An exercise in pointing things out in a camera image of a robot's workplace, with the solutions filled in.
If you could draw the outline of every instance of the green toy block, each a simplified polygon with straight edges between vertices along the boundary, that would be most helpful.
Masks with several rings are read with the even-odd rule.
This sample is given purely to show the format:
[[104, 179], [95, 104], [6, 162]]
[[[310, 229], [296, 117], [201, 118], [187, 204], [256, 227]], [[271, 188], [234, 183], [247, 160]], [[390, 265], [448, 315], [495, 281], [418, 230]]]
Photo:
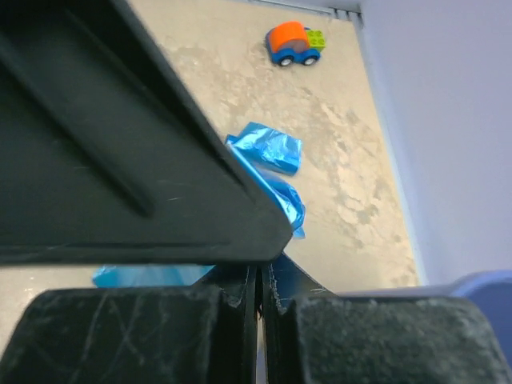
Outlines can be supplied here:
[[326, 40], [323, 37], [323, 33], [320, 30], [307, 30], [307, 39], [310, 42], [310, 47], [315, 48], [318, 52], [326, 47]]

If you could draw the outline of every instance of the toy car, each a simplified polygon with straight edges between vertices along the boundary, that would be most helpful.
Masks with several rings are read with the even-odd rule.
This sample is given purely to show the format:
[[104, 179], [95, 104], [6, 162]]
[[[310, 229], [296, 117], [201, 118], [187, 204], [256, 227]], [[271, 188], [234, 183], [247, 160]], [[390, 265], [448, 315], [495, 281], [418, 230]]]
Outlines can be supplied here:
[[326, 40], [320, 30], [311, 30], [300, 22], [285, 22], [265, 36], [270, 60], [280, 66], [300, 62], [305, 66], [315, 64], [321, 57]]

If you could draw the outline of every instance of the beige marble surface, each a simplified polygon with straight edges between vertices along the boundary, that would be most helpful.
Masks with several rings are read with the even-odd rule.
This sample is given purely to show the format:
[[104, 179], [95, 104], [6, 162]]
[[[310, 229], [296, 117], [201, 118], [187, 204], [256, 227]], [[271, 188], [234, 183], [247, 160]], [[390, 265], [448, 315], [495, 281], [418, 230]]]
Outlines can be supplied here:
[[[304, 142], [289, 178], [306, 205], [306, 239], [286, 252], [336, 291], [417, 283], [402, 211], [350, 22], [225, 0], [132, 0], [221, 136], [249, 121]], [[312, 67], [273, 66], [263, 45], [277, 24], [324, 32]]]

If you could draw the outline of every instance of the shiny blue packet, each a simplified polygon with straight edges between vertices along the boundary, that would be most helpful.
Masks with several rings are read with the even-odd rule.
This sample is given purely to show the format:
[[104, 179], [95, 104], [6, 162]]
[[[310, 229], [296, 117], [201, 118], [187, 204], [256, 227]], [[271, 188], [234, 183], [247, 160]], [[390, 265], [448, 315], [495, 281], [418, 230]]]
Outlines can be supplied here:
[[128, 286], [190, 286], [212, 266], [102, 266], [93, 275], [99, 288]]
[[304, 216], [306, 207], [302, 204], [302, 200], [298, 192], [290, 184], [282, 180], [275, 174], [257, 169], [243, 154], [234, 146], [232, 141], [235, 136], [228, 135], [226, 138], [226, 146], [236, 157], [242, 167], [253, 177], [257, 184], [269, 195], [269, 197], [281, 208], [282, 212], [288, 217], [291, 227], [294, 230], [296, 238], [304, 238]]
[[233, 146], [248, 160], [268, 170], [294, 175], [301, 165], [302, 140], [269, 126], [250, 122]]

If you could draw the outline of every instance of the toy wheel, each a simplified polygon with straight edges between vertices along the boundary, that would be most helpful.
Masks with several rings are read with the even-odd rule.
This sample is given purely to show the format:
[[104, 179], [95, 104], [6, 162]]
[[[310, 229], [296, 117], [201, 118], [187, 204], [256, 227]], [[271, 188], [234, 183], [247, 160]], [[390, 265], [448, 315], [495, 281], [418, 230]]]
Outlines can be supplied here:
[[313, 64], [315, 64], [317, 62], [318, 58], [315, 57], [315, 56], [309, 56], [308, 58], [306, 58], [306, 60], [304, 60], [302, 62], [303, 65], [305, 66], [312, 66]]
[[292, 62], [294, 62], [293, 56], [285, 56], [284, 58], [281, 58], [281, 60], [279, 60], [279, 65], [280, 66], [289, 66]]

